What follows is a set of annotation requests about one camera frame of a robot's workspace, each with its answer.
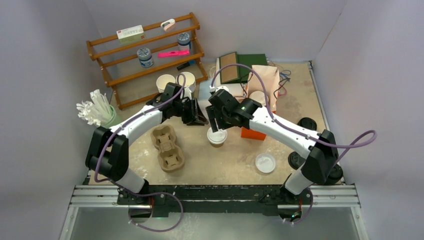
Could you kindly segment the white cup lid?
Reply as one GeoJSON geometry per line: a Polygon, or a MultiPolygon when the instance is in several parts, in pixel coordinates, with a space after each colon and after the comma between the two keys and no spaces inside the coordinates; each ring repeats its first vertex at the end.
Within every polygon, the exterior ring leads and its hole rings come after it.
{"type": "Polygon", "coordinates": [[[227,130],[219,129],[217,132],[212,132],[211,127],[206,133],[207,139],[210,143],[220,144],[224,143],[228,137],[227,130]]]}
{"type": "Polygon", "coordinates": [[[276,159],[269,153],[260,153],[255,158],[255,165],[260,172],[269,174],[276,168],[276,159]]]}

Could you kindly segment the white cup lid picked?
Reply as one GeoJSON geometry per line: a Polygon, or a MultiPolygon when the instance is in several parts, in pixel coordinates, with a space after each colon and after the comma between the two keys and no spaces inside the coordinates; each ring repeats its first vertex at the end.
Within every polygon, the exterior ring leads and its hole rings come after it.
{"type": "Polygon", "coordinates": [[[251,100],[254,100],[254,101],[260,103],[262,106],[265,106],[266,103],[267,103],[266,98],[265,98],[265,95],[266,94],[264,92],[258,90],[258,91],[252,92],[249,95],[249,98],[251,100]]]}

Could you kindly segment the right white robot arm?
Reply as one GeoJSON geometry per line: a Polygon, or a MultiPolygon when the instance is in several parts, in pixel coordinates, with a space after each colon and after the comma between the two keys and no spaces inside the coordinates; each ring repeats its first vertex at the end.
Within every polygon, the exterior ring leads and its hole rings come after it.
{"type": "Polygon", "coordinates": [[[213,132],[243,127],[263,133],[290,147],[305,162],[283,184],[280,196],[288,204],[300,198],[304,189],[323,185],[339,156],[335,136],[319,133],[285,120],[250,98],[238,102],[228,91],[219,89],[208,99],[207,115],[213,132]]]}

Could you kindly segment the brown paper cup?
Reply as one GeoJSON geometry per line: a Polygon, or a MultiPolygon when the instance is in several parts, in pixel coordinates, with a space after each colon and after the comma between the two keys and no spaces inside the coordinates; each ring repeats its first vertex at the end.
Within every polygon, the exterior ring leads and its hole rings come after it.
{"type": "Polygon", "coordinates": [[[214,148],[220,148],[220,147],[222,147],[223,145],[224,145],[224,143],[222,142],[222,143],[217,143],[217,144],[215,144],[215,143],[210,143],[210,145],[212,146],[212,147],[214,147],[214,148]]]}

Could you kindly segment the orange paper bag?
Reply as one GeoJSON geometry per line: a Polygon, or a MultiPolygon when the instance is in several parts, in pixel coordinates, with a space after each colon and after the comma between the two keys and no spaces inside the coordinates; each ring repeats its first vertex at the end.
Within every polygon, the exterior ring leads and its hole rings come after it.
{"type": "Polygon", "coordinates": [[[277,98],[274,96],[274,91],[279,88],[280,79],[278,68],[253,65],[252,70],[253,73],[249,74],[250,81],[247,84],[247,98],[252,92],[261,91],[265,93],[267,103],[254,112],[249,129],[241,128],[241,137],[264,140],[266,136],[269,136],[283,144],[295,141],[295,133],[283,127],[290,127],[293,124],[275,114],[277,98]]]}

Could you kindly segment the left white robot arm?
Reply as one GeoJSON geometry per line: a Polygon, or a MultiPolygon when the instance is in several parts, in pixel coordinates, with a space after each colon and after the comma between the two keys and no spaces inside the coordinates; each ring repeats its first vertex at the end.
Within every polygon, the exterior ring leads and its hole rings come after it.
{"type": "Polygon", "coordinates": [[[149,182],[129,168],[130,145],[164,121],[179,117],[187,126],[204,126],[209,122],[201,112],[196,99],[181,97],[184,88],[169,82],[162,93],[135,115],[110,128],[98,127],[94,130],[85,165],[105,181],[112,181],[129,191],[129,197],[138,205],[149,199],[149,182]]]}

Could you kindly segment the pulp cup carrier tray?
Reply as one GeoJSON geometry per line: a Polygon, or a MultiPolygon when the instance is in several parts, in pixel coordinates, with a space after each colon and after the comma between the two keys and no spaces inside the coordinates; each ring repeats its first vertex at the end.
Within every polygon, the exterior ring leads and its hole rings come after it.
{"type": "Polygon", "coordinates": [[[177,135],[171,125],[160,125],[152,129],[150,137],[158,150],[158,163],[166,173],[175,172],[184,167],[186,158],[177,145],[177,135]]]}

